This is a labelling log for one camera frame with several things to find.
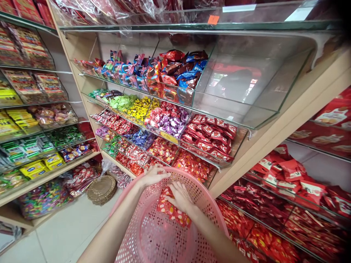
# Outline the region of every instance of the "shopping basket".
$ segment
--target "shopping basket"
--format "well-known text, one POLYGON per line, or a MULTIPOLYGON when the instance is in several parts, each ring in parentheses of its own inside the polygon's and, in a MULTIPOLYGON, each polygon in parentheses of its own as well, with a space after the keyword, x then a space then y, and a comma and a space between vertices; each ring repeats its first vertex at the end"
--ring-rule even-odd
MULTIPOLYGON (((208 190, 192 175, 177 168, 165 167, 167 179, 149 186, 140 197, 134 215, 118 251, 116 262, 216 262, 206 239, 194 224, 181 227, 169 215, 156 211, 161 190, 172 181, 186 185, 194 204, 228 236, 220 210, 208 190)), ((130 189, 144 174, 133 180, 122 192, 112 209, 117 209, 130 189)))

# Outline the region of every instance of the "price tag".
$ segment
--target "price tag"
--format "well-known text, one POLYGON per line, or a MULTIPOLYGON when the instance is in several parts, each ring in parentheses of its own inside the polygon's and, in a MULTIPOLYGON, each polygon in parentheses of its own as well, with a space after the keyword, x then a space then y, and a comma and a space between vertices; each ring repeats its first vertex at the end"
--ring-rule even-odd
POLYGON ((178 144, 178 139, 177 139, 176 137, 173 137, 172 135, 169 135, 168 133, 165 133, 165 132, 163 132, 163 131, 160 132, 160 135, 161 135, 163 138, 165 138, 165 139, 167 139, 167 140, 173 142, 174 144, 178 144))
POLYGON ((218 23, 218 20, 219 20, 219 16, 210 15, 207 23, 216 25, 218 23))

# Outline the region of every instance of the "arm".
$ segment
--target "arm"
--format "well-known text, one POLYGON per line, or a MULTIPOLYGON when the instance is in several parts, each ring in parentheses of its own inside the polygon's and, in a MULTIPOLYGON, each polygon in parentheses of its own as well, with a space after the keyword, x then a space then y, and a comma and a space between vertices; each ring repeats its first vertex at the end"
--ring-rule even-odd
POLYGON ((84 250, 77 263, 113 263, 144 189, 169 176, 170 174, 167 174, 160 166, 153 166, 150 170, 146 169, 145 176, 130 190, 84 250))
POLYGON ((173 182, 170 185, 170 188, 174 195, 174 199, 170 197, 166 197, 166 199, 190 217, 200 233, 205 237, 207 242, 209 242, 218 262, 249 262, 243 254, 233 246, 233 243, 226 237, 226 235, 192 203, 184 184, 173 182))

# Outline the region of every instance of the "wrapped candy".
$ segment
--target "wrapped candy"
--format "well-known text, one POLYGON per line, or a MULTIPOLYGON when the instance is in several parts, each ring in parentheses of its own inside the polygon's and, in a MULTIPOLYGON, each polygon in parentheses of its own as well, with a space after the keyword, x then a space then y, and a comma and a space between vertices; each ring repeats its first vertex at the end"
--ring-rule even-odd
POLYGON ((25 219, 46 215, 73 201, 59 179, 53 179, 18 198, 25 219))

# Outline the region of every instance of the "white tiled floor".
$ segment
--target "white tiled floor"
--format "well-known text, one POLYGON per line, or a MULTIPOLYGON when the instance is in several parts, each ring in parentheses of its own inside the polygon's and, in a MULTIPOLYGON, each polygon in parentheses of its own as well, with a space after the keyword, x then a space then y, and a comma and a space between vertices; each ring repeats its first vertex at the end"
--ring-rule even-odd
POLYGON ((83 195, 0 257, 0 263, 76 263, 122 193, 103 206, 83 195))

